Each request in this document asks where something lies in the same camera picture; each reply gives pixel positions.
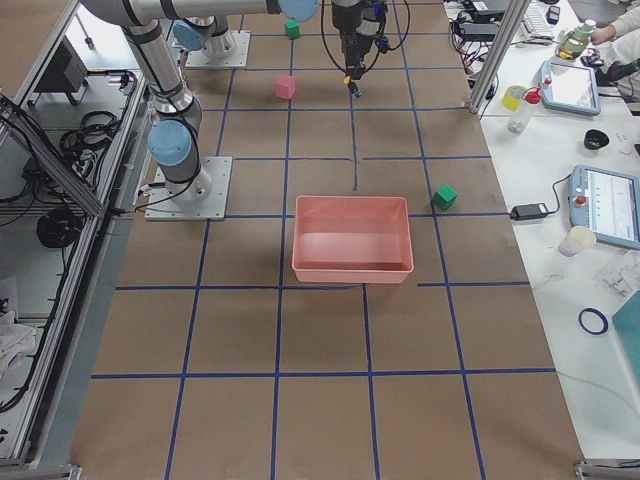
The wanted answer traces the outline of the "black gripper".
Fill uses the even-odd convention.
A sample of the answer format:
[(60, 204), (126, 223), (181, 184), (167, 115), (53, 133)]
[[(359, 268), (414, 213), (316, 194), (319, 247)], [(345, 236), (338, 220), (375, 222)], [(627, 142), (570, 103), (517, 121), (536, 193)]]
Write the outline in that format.
[(366, 73), (365, 56), (370, 52), (373, 37), (357, 31), (340, 32), (345, 73), (351, 79), (361, 79)]

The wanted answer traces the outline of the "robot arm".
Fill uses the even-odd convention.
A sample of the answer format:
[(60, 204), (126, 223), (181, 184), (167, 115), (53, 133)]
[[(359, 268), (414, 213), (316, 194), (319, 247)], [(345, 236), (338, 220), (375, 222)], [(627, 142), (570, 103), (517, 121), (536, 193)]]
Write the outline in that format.
[(174, 20), (196, 42), (222, 31), (229, 15), (283, 14), (304, 22), (317, 12), (317, 1), (84, 1), (102, 21), (121, 28), (132, 54), (149, 82), (159, 123), (151, 128), (148, 148), (164, 175), (171, 199), (180, 203), (208, 195), (211, 178), (203, 171), (198, 149), (202, 109), (185, 85), (163, 37), (162, 19)]
[[(321, 1), (163, 1), (161, 7), (166, 17), (176, 22), (175, 38), (190, 51), (203, 50), (210, 37), (225, 34), (228, 27), (222, 18), (226, 15), (283, 14), (304, 22), (324, 12)], [(349, 86), (367, 71), (364, 57), (385, 23), (383, 17), (374, 15), (374, 10), (384, 7), (383, 1), (331, 3), (331, 21), (339, 33), (344, 57), (344, 64), (338, 69)]]

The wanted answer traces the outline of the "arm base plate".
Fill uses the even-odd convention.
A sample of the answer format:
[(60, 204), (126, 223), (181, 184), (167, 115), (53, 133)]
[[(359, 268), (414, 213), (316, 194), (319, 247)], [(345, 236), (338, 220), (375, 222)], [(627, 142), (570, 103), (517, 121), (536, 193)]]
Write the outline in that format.
[(228, 30), (210, 37), (201, 50), (191, 51), (186, 68), (196, 70), (243, 69), (247, 65), (251, 32)]
[(169, 183), (152, 189), (144, 217), (148, 221), (223, 220), (226, 213), (232, 171), (230, 156), (204, 156), (201, 170), (191, 186), (178, 195), (181, 188)]

